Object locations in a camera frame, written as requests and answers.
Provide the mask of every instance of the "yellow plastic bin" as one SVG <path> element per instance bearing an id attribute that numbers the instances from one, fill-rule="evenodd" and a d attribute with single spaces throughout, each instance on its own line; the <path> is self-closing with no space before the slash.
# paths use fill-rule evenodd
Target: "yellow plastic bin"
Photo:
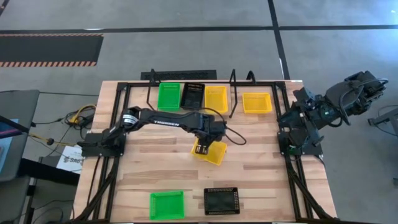
<path id="1" fill-rule="evenodd" d="M 216 165 L 221 165 L 221 162 L 223 161 L 224 158 L 224 154 L 226 152 L 226 144 L 223 142 L 216 142 L 214 141 L 213 143 L 211 143 L 209 149 L 208 149 L 208 154 L 207 155 L 202 155 L 202 154 L 197 154 L 196 148 L 198 146 L 198 139 L 195 141 L 192 150 L 191 150 L 191 154 L 196 156 L 197 158 L 206 160 L 212 164 L 216 164 Z"/>
<path id="2" fill-rule="evenodd" d="M 271 112 L 271 96 L 269 93 L 243 93 L 243 111 L 246 114 Z"/>
<path id="3" fill-rule="evenodd" d="M 205 107 L 211 108 L 224 114 L 228 112 L 228 100 L 226 86 L 206 86 Z M 206 110 L 207 113 L 215 114 L 214 111 Z"/>

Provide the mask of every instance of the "table leg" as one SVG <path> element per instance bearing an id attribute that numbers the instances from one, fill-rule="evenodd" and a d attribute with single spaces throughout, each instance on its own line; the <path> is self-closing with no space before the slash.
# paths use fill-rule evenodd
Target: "table leg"
<path id="1" fill-rule="evenodd" d="M 50 180 L 74 186 L 77 186 L 80 177 L 79 174 L 75 174 L 74 172 L 65 171 L 28 159 L 21 159 L 18 175 L 28 175 L 36 179 Z"/>

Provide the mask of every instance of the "green plastic bin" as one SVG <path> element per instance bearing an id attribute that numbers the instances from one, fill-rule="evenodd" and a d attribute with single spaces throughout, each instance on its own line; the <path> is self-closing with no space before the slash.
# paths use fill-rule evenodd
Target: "green plastic bin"
<path id="1" fill-rule="evenodd" d="M 151 220 L 173 220 L 182 218 L 185 218 L 184 191 L 151 193 Z"/>
<path id="2" fill-rule="evenodd" d="M 180 109 L 180 84 L 161 83 L 159 86 L 159 97 L 157 108 L 160 110 L 177 111 Z"/>

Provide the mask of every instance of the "gray floor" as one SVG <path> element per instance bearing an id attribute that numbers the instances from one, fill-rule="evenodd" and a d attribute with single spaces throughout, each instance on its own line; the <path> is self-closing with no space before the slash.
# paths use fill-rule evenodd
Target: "gray floor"
<path id="1" fill-rule="evenodd" d="M 398 24 L 395 0 L 274 0 L 280 26 Z M 265 0 L 10 0 L 0 29 L 90 29 L 180 26 L 270 26 Z M 396 223 L 398 189 L 397 138 L 369 127 L 366 120 L 398 94 L 398 30 L 282 31 L 291 79 L 324 94 L 358 71 L 390 79 L 386 94 L 352 125 L 325 128 L 326 171 L 341 219 Z M 103 80 L 137 80 L 156 70 L 217 69 L 226 78 L 253 70 L 257 79 L 282 79 L 272 31 L 105 34 L 98 66 L 93 68 L 2 68 L 0 91 L 39 89 L 98 94 Z M 50 121 L 97 97 L 41 94 L 35 121 Z M 388 125 L 382 128 L 391 130 Z M 62 124 L 41 126 L 35 133 L 61 137 Z M 70 131 L 66 140 L 79 140 Z M 49 150 L 29 142 L 25 157 Z M 49 219 L 40 219 L 38 223 Z"/>

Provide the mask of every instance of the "wooden tabletop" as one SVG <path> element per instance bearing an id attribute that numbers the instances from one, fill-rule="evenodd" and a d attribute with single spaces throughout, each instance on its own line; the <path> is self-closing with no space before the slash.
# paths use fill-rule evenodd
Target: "wooden tabletop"
<path id="1" fill-rule="evenodd" d="M 92 131 L 100 133 L 108 128 L 116 95 L 117 81 L 102 84 Z M 234 88 L 228 84 L 229 111 L 234 103 Z M 295 100 L 293 90 L 303 87 L 302 82 L 286 81 L 289 101 Z M 148 87 L 133 87 L 129 106 L 146 105 Z M 150 103 L 155 108 L 159 88 L 153 87 Z M 244 114 L 242 93 L 268 92 L 270 87 L 238 87 L 238 105 L 231 119 L 225 114 L 227 125 L 242 134 L 248 143 L 237 146 L 226 138 L 227 153 L 220 166 L 202 161 L 190 154 L 195 137 L 180 128 L 147 125 L 127 136 L 127 145 L 120 160 L 111 222 L 150 222 L 149 197 L 152 192 L 183 190 L 185 219 L 171 222 L 272 222 L 293 221 L 284 158 L 279 153 L 275 108 L 269 114 Z M 279 101 L 284 111 L 282 94 Z M 124 96 L 121 97 L 120 109 Z M 240 139 L 229 133 L 235 140 Z M 314 156 L 302 156 L 309 191 L 327 213 L 336 216 L 325 168 Z M 86 207 L 88 191 L 96 158 L 87 158 L 83 164 L 75 197 L 75 213 Z M 92 196 L 100 178 L 99 163 Z M 237 187 L 241 213 L 239 215 L 206 216 L 203 208 L 203 189 L 209 187 Z M 305 217 L 302 194 L 298 191 L 301 214 Z M 103 197 L 101 213 L 104 216 L 107 193 Z"/>

